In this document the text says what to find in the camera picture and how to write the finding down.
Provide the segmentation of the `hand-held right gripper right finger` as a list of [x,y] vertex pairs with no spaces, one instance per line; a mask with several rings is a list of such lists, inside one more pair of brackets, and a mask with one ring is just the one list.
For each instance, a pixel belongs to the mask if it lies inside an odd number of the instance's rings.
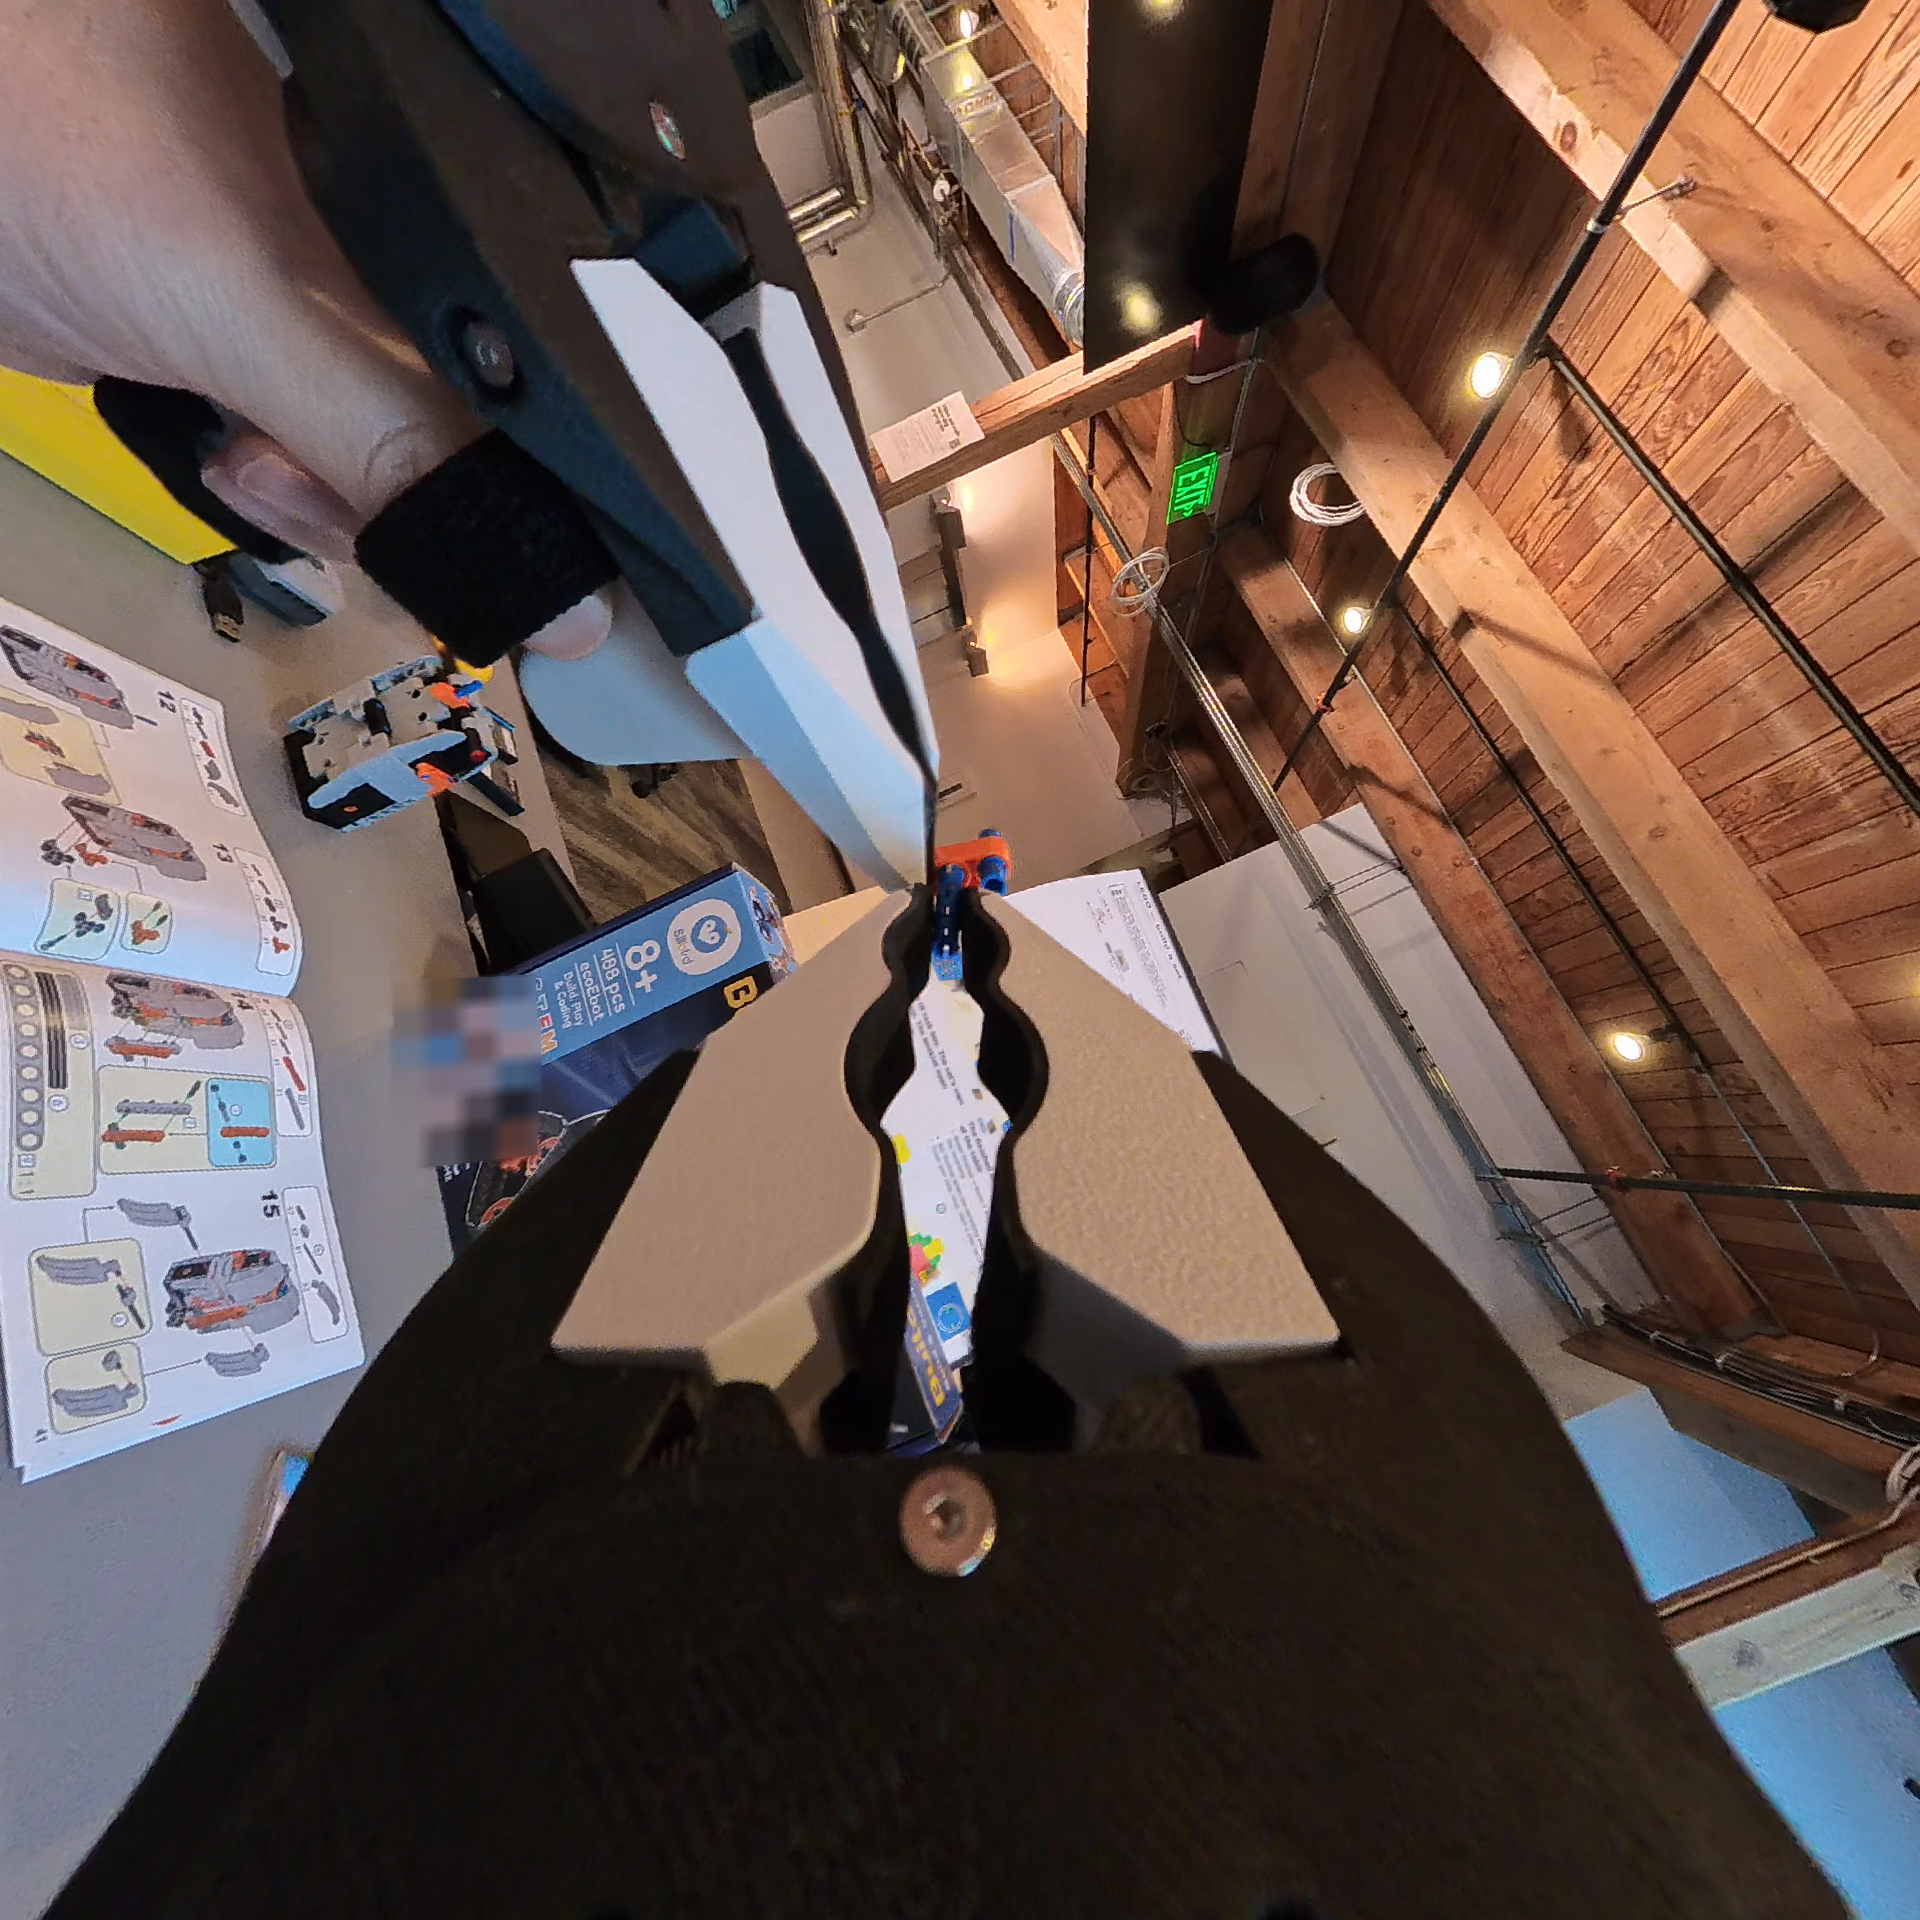
[[1070,1443],[1122,1390],[1338,1341],[1250,1146],[1280,1115],[997,894],[972,896],[978,1075],[1008,1126],[972,1320],[972,1430]]

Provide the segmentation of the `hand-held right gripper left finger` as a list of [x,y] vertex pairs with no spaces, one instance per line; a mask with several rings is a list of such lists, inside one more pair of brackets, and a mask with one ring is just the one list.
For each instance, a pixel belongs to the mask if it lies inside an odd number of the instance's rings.
[[906,1246],[882,1115],[913,1070],[922,892],[882,898],[687,1070],[565,1310],[572,1361],[756,1382],[823,1440],[879,1443]]

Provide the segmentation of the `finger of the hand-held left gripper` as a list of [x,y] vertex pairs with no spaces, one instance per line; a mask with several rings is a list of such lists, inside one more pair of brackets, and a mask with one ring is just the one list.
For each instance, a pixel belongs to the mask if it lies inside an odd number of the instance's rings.
[[937,787],[929,801],[906,795],[904,766],[866,725],[870,708],[815,653],[823,605],[727,357],[640,262],[575,261],[572,273],[752,600],[745,625],[687,653],[687,684],[863,873],[922,885]]
[[765,442],[774,493],[823,605],[817,658],[870,708],[878,748],[902,764],[911,801],[929,801],[940,755],[895,560],[832,357],[809,308],[770,282],[706,323]]

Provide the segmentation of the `grey desk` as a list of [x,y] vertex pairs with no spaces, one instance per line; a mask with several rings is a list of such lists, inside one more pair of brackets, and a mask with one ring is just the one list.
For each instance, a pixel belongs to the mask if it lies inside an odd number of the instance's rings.
[[[23,608],[224,701],[247,795],[303,926],[295,1002],[317,1044],[322,1146],[368,1354],[448,1265],[434,1172],[393,1108],[393,1009],[472,952],[439,818],[308,824],[280,720],[423,651],[360,577],[344,612],[288,628],[247,612],[215,640],[196,577],[5,459],[2,589]],[[23,1485],[5,1468],[5,1916],[39,1916],[176,1725],[232,1603],[261,1493],[356,1386],[336,1377]]]

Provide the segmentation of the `person's left hand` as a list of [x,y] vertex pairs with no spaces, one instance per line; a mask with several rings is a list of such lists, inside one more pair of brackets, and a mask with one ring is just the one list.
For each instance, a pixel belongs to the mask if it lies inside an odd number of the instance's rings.
[[2,118],[5,364],[202,400],[151,457],[225,540],[348,564],[479,440],[308,200],[228,5],[2,5]]

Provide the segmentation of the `paper notice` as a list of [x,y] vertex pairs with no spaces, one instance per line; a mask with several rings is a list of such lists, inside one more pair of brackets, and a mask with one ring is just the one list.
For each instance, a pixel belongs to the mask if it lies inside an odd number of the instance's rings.
[[985,440],[967,397],[952,392],[870,434],[870,456],[887,485],[901,485]]

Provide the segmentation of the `blue robot kit box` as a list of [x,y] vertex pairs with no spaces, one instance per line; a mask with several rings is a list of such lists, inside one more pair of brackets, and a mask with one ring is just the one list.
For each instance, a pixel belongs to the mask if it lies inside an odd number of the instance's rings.
[[[535,982],[541,1042],[535,1150],[524,1160],[439,1169],[449,1249],[460,1256],[669,1053],[694,1049],[799,964],[772,894],[737,866],[714,870],[519,968]],[[959,1427],[959,1370],[991,1210],[1002,1122],[976,1082],[934,972],[909,1032],[913,1073],[887,1110],[911,1276],[902,1370],[887,1446],[926,1454]]]

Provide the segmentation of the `printed instruction sheet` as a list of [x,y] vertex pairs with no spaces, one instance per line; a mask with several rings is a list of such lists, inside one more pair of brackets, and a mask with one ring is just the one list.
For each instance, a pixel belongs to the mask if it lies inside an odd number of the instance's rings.
[[[1193,1049],[1216,1052],[1208,1012],[1145,876],[1054,881],[1012,894],[1010,907],[1166,1032],[1181,1065],[1190,1065]],[[901,1172],[909,1268],[927,1332],[952,1370],[972,1358],[991,1172],[1008,1118],[976,1070],[981,1012],[958,960],[934,963],[909,1032],[913,1070],[887,1108],[884,1129]]]

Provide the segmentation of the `toy robot model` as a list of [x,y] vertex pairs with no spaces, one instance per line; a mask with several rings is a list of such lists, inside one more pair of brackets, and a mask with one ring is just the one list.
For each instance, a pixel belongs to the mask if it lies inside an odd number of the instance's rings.
[[280,746],[303,816],[356,833],[462,784],[521,814],[516,729],[482,701],[489,676],[420,657],[292,715]]

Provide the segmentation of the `small grey case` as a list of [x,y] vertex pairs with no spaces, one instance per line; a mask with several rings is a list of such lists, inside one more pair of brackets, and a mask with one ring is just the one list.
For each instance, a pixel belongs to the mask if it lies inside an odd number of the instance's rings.
[[261,560],[234,549],[224,562],[239,597],[288,627],[311,628],[344,612],[344,577],[328,560]]

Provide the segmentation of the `black ceiling speaker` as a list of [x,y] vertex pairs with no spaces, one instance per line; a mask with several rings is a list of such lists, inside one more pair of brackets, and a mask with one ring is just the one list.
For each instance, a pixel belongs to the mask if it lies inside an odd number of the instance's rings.
[[1322,261],[1303,232],[1217,268],[1206,285],[1206,323],[1225,337],[1252,334],[1301,310],[1318,291]]

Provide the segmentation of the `yellow plastic bin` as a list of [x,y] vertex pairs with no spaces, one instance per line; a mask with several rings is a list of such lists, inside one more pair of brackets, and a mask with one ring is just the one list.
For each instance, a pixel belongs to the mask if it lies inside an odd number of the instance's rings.
[[2,451],[176,562],[232,552],[110,432],[88,386],[2,368]]

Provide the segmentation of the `open white instruction booklet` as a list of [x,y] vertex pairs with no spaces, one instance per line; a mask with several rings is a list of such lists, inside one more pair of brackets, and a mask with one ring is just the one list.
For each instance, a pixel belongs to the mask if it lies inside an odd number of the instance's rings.
[[2,608],[2,1322],[23,1481],[359,1368],[302,928],[224,708]]

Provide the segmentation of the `wooden post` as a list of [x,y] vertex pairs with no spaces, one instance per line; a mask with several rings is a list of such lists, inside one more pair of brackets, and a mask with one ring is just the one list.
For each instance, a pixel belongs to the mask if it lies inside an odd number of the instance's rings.
[[887,452],[874,437],[870,467],[879,509],[892,512],[959,476],[1169,384],[1189,373],[1199,334],[1201,323],[1180,326],[1095,370],[1085,370],[1084,355],[1071,353],[978,403],[961,403],[959,411],[973,421],[976,437],[952,449]]

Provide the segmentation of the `silver air duct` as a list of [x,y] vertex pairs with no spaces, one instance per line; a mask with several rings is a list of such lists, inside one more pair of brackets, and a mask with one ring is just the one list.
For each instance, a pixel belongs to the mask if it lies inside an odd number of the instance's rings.
[[972,51],[920,2],[894,5],[927,130],[1008,268],[1045,301],[1070,347],[1085,341],[1085,238],[1064,190]]

